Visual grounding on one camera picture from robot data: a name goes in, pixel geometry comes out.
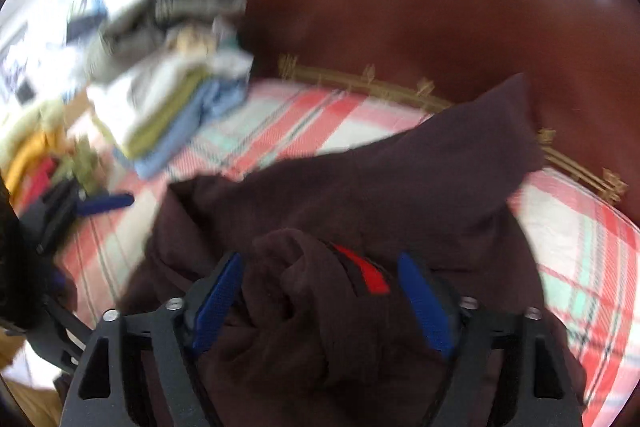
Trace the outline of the grey folded garment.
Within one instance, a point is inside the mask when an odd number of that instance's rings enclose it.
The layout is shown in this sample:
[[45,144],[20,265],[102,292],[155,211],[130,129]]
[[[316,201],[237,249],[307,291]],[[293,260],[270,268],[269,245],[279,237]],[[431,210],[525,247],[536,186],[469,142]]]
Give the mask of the grey folded garment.
[[85,50],[85,74],[91,82],[109,83],[159,50],[172,28],[210,25],[245,9],[246,0],[137,0],[101,23]]

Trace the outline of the red plaid bed sheet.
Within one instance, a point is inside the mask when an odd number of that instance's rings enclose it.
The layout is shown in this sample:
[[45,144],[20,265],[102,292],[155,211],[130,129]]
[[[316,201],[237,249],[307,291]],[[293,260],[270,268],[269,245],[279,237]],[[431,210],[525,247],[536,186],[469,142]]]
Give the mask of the red plaid bed sheet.
[[78,313],[155,309],[234,249],[242,293],[198,370],[229,426],[412,426],[444,363],[397,284],[420,256],[492,309],[544,308],[582,423],[639,381],[639,230],[544,168],[524,82],[428,117],[279,81],[206,126],[136,201],[81,222],[63,261]]

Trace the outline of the green garment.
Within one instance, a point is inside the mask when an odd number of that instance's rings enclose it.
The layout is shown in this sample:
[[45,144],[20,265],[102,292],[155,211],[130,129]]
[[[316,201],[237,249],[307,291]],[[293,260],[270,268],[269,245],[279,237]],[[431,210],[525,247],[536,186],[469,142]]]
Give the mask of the green garment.
[[75,139],[70,150],[58,158],[52,174],[53,184],[74,178],[88,195],[104,190],[106,171],[98,152],[86,136]]

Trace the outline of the dark red wooden headboard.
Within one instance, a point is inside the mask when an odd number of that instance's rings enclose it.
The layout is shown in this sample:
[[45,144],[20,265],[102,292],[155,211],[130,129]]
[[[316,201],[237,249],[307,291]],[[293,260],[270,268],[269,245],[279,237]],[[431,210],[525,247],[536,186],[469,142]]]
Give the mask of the dark red wooden headboard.
[[247,0],[240,37],[262,75],[285,57],[473,100],[519,72],[553,146],[620,178],[639,214],[638,0]]

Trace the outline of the olive folded garment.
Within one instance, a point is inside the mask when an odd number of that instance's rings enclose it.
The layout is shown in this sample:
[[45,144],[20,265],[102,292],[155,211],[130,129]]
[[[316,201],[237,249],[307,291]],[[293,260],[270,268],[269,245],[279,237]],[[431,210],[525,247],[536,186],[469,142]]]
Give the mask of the olive folded garment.
[[189,102],[192,94],[209,77],[204,67],[191,70],[181,78],[177,87],[172,89],[166,101],[154,109],[151,116],[143,121],[142,126],[134,132],[120,151],[127,159],[137,159],[152,150],[168,126],[174,121],[180,110]]

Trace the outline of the dark maroon garment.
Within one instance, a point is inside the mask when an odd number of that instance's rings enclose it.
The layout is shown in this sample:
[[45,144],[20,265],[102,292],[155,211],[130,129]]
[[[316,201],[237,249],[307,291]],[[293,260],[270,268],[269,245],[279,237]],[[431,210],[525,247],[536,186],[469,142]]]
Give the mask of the dark maroon garment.
[[399,286],[402,253],[488,309],[544,309],[509,207],[544,163],[529,97],[516,75],[378,142],[171,183],[120,309],[157,310],[238,253],[241,291],[196,362],[224,425],[419,425],[446,364]]

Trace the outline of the white folded garment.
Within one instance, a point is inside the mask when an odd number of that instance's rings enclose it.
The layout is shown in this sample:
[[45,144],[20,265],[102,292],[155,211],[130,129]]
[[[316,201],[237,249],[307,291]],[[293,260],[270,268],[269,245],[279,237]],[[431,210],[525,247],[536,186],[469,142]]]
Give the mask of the white folded garment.
[[174,98],[191,72],[234,79],[246,76],[252,65],[253,57],[239,49],[209,55],[160,51],[105,86],[90,83],[87,95],[100,123],[116,144],[124,145]]

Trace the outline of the light blue folded garment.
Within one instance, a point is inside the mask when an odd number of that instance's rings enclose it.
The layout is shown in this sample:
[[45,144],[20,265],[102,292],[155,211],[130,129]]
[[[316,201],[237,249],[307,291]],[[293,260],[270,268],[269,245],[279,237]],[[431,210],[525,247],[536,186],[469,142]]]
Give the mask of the light blue folded garment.
[[152,179],[189,144],[201,127],[240,106],[246,99],[247,89],[246,78],[205,80],[156,140],[149,153],[130,160],[117,147],[113,147],[114,159],[120,165],[134,170],[140,179]]

